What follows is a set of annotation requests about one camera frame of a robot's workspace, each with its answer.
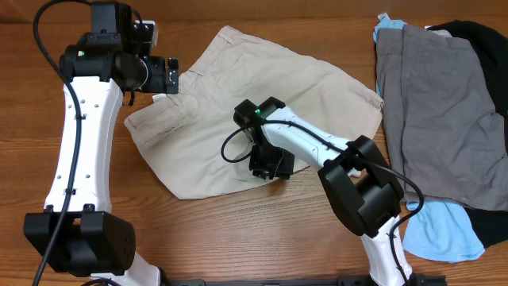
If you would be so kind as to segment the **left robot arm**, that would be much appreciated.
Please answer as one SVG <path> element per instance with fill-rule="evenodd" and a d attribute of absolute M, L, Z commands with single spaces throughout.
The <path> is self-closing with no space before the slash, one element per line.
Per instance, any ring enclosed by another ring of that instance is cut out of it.
<path fill-rule="evenodd" d="M 55 178 L 25 237 L 46 267 L 86 284 L 166 285 L 136 250 L 133 225 L 112 214 L 110 158 L 119 110 L 136 93 L 176 94 L 179 62 L 151 54 L 156 24 L 116 1 L 89 2 L 91 29 L 50 65 L 63 81 L 65 115 Z"/>

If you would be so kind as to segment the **beige shorts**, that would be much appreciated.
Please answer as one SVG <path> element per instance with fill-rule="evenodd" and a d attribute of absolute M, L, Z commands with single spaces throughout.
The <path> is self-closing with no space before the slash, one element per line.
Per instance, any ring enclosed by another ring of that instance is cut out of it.
<path fill-rule="evenodd" d="M 274 98 L 337 137 L 373 137 L 383 100 L 322 60 L 222 28 L 179 77 L 175 95 L 129 115 L 125 126 L 157 178 L 179 199 L 226 195 L 267 183 L 248 159 Z"/>

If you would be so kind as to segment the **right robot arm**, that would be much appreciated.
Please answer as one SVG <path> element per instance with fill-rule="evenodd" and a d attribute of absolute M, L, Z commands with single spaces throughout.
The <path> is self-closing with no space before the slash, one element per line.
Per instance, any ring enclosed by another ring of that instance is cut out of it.
<path fill-rule="evenodd" d="M 259 106 L 245 99 L 233 120 L 253 142 L 246 156 L 261 179 L 289 178 L 296 160 L 313 168 L 341 223 L 359 236 L 368 255 L 374 285 L 417 285 L 402 249 L 399 226 L 401 175 L 388 168 L 373 140 L 351 141 L 301 119 L 284 102 L 270 97 Z"/>

